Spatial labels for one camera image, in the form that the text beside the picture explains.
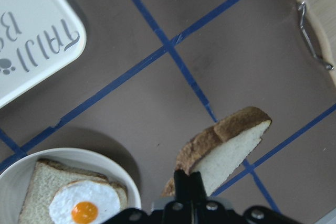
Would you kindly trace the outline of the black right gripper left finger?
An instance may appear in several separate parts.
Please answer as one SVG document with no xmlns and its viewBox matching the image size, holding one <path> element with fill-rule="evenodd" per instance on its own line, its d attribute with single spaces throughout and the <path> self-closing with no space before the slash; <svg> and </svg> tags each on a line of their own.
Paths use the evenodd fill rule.
<svg viewBox="0 0 336 224">
<path fill-rule="evenodd" d="M 183 205 L 191 205 L 191 178 L 183 170 L 174 172 L 175 201 Z"/>
</svg>

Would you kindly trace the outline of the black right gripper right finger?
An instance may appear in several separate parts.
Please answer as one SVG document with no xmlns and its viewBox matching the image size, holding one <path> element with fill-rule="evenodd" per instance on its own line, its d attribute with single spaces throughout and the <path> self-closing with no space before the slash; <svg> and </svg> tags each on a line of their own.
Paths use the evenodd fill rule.
<svg viewBox="0 0 336 224">
<path fill-rule="evenodd" d="M 195 205 L 204 204 L 208 200 L 200 172 L 191 174 L 191 199 Z"/>
</svg>

